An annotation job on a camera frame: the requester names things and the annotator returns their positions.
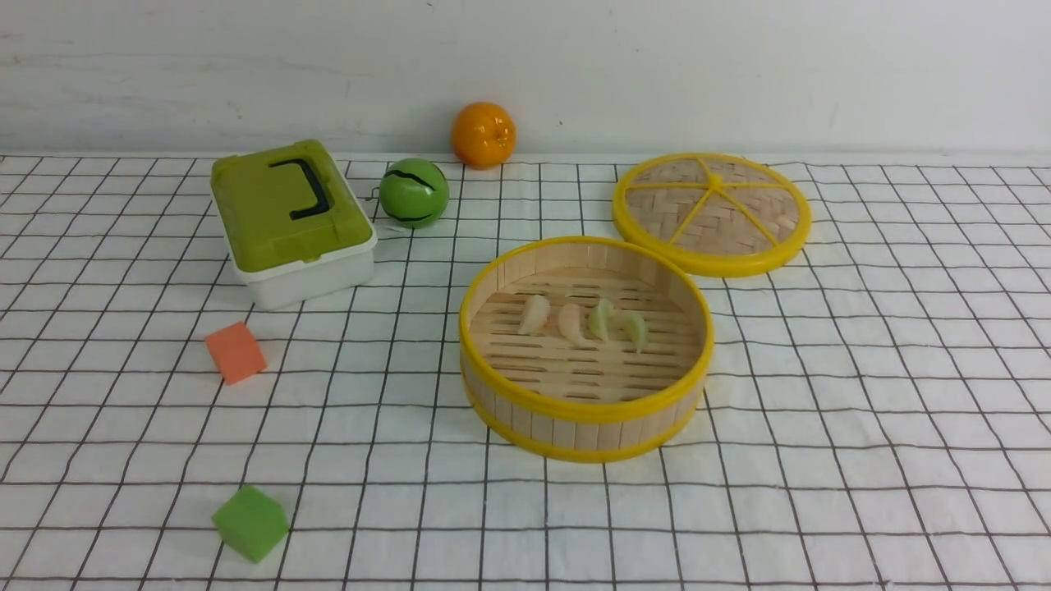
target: green sponge cube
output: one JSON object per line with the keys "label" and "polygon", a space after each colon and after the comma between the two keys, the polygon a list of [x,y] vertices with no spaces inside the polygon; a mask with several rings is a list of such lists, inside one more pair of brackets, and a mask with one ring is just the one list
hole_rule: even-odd
{"label": "green sponge cube", "polygon": [[241,487],[224,503],[211,523],[227,546],[256,565],[288,533],[285,510],[251,485]]}

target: storage box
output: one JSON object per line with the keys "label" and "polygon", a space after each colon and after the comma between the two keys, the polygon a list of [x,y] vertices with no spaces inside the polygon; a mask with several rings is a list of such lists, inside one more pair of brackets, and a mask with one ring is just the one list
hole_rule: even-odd
{"label": "storage box", "polygon": [[234,268],[257,307],[371,279],[375,228],[321,142],[220,159],[211,191]]}

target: box handle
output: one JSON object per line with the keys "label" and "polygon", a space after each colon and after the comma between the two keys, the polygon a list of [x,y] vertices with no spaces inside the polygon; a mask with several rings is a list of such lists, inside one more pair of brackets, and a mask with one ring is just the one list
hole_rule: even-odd
{"label": "box handle", "polygon": [[288,213],[288,217],[293,220],[302,220],[311,216],[320,216],[331,209],[332,204],[329,203],[328,197],[325,195],[325,187],[322,186],[321,180],[317,178],[317,175],[314,174],[313,168],[310,167],[310,164],[306,160],[302,158],[283,160],[281,162],[274,162],[270,165],[270,168],[276,168],[279,166],[286,166],[289,164],[297,164],[300,169],[303,170],[303,176],[307,178],[307,183],[309,183],[310,188],[313,189],[317,203],[314,203],[306,209],[293,209]]}

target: orange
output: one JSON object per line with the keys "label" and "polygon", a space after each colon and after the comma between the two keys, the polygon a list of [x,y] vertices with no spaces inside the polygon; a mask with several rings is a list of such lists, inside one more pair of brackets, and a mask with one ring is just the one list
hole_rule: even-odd
{"label": "orange", "polygon": [[460,110],[453,123],[453,152],[472,168],[502,164],[515,150],[515,122],[500,105],[478,102]]}

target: white dumpling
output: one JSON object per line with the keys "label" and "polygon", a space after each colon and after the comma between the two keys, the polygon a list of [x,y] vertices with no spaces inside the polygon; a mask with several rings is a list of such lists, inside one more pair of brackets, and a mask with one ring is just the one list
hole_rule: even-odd
{"label": "white dumpling", "polygon": [[536,334],[548,323],[551,313],[551,302],[539,293],[534,293],[526,300],[526,308],[518,324],[519,334]]}

